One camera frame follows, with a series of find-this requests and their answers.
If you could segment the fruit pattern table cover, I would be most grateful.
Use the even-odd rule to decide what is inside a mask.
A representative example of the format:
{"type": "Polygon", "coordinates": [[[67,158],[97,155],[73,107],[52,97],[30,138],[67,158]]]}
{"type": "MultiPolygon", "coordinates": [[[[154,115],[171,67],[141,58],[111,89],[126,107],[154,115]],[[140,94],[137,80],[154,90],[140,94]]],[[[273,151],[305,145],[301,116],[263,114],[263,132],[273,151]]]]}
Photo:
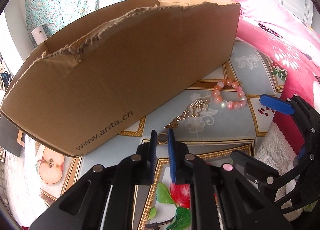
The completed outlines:
{"type": "Polygon", "coordinates": [[[254,155],[274,117],[274,110],[262,106],[259,97],[280,96],[284,88],[284,79],[278,78],[275,70],[265,54],[236,39],[226,63],[86,156],[63,156],[25,136],[20,157],[6,158],[7,191],[14,217],[29,226],[93,165],[117,164],[147,142],[154,130],[158,133],[155,183],[136,187],[132,227],[167,229],[178,216],[176,228],[190,229],[187,191],[170,184],[165,126],[187,105],[203,97],[209,100],[208,108],[196,118],[182,120],[175,129],[176,140],[216,166],[230,162],[229,155],[235,149],[254,155]],[[247,100],[244,108],[224,109],[214,102],[213,88],[223,79],[242,83],[247,100]]]}

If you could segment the pink floral quilt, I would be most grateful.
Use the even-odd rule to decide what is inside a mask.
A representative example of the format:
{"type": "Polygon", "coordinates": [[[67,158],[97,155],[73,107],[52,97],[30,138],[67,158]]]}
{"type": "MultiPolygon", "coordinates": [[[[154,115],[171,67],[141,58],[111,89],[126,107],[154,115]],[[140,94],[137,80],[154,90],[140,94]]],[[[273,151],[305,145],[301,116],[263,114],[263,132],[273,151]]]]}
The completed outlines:
{"type": "Polygon", "coordinates": [[[240,3],[236,36],[287,71],[282,99],[298,94],[319,110],[319,35],[274,0],[240,3]]]}

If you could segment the small wooden stool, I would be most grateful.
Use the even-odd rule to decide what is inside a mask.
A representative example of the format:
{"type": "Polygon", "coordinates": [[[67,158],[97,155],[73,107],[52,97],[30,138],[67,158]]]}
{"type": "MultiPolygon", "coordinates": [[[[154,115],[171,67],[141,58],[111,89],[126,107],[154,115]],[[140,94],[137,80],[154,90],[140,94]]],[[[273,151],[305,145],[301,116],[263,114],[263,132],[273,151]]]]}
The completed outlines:
{"type": "Polygon", "coordinates": [[[25,133],[22,132],[21,130],[18,131],[17,143],[22,147],[25,147],[25,133]]]}

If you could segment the grey cabinet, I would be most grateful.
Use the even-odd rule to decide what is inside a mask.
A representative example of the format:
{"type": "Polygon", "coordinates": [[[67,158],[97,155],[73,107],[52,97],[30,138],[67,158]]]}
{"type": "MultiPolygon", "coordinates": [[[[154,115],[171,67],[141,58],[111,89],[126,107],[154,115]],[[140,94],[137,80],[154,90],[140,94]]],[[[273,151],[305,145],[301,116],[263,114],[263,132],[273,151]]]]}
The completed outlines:
{"type": "Polygon", "coordinates": [[[18,129],[5,117],[0,119],[0,146],[9,153],[20,157],[22,146],[17,143],[18,129]]]}

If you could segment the brown cardboard box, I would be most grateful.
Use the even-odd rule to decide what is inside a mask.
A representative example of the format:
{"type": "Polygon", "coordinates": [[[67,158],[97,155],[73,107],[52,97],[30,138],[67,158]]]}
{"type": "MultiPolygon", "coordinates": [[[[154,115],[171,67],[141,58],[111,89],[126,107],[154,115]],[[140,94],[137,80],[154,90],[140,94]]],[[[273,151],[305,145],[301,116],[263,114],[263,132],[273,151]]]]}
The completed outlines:
{"type": "Polygon", "coordinates": [[[125,0],[72,22],[25,60],[1,116],[80,157],[227,62],[240,4],[125,0]]]}

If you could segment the teal floral wall cloth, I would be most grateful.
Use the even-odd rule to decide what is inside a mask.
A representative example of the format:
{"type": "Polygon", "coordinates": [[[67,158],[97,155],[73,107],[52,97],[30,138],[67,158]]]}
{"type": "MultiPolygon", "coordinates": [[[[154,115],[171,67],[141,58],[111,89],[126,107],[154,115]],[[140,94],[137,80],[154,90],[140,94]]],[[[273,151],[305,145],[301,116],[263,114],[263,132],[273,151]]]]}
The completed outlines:
{"type": "Polygon", "coordinates": [[[73,21],[99,9],[99,0],[25,0],[25,18],[29,38],[37,43],[31,32],[42,26],[48,37],[73,21]]]}

